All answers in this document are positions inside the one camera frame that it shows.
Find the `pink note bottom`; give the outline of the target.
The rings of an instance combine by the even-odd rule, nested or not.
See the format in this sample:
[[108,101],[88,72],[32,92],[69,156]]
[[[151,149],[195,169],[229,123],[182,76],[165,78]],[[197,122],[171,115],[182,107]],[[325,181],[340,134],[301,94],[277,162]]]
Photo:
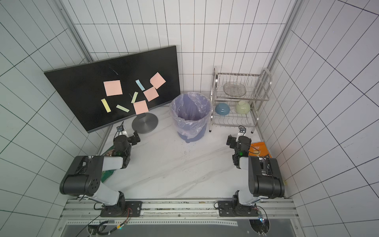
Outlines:
[[133,106],[137,115],[147,113],[149,111],[146,100],[134,102]]

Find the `yellow strip note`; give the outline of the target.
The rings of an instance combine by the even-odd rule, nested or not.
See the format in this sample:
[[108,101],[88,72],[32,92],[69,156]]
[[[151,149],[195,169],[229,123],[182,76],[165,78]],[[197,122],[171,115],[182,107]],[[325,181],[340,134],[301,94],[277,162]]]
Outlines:
[[110,113],[110,112],[111,112],[111,109],[110,109],[110,107],[109,107],[109,105],[108,105],[106,99],[101,99],[101,102],[102,102],[102,104],[103,104],[103,106],[104,106],[106,112],[107,112],[107,113]]
[[136,102],[137,96],[138,96],[138,92],[134,92],[134,94],[132,96],[132,100],[131,100],[132,104],[134,104]]
[[120,110],[122,110],[122,111],[124,111],[124,112],[126,112],[126,113],[128,113],[128,112],[130,111],[128,108],[125,108],[125,107],[123,107],[123,106],[121,106],[121,105],[116,105],[116,108],[117,108],[117,109],[120,109]]

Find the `large pink note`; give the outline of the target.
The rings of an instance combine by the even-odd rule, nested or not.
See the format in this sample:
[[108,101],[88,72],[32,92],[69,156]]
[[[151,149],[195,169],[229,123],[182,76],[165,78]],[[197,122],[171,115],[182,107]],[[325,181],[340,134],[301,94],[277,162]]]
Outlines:
[[120,80],[104,82],[104,88],[107,96],[122,95]]

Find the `light blue strip note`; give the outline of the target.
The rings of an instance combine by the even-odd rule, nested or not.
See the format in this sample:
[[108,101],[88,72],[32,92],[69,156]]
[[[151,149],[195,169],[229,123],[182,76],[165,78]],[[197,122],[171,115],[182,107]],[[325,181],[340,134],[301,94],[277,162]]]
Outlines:
[[144,88],[144,86],[142,85],[142,83],[140,82],[140,80],[136,80],[135,82],[136,82],[136,84],[138,85],[138,87],[139,87],[142,91],[145,91],[145,88]]

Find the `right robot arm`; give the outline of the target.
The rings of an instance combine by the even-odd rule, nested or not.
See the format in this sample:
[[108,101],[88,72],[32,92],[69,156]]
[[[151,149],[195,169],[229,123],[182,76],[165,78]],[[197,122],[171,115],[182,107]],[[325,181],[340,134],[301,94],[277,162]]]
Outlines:
[[235,192],[232,210],[237,216],[258,210],[256,203],[262,199],[282,198],[284,181],[278,161],[269,154],[264,142],[252,143],[246,136],[228,136],[226,144],[234,150],[233,163],[237,169],[248,171],[248,187]]

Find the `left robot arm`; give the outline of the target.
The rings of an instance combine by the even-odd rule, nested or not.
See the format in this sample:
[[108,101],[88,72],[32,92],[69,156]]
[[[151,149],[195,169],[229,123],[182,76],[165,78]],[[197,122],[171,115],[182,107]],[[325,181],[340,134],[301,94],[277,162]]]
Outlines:
[[102,204],[102,217],[126,214],[138,216],[134,204],[125,200],[121,191],[115,191],[102,182],[105,171],[127,168],[131,148],[141,141],[137,131],[131,137],[120,134],[113,139],[114,149],[109,156],[76,156],[60,183],[60,193],[74,197],[87,197]]

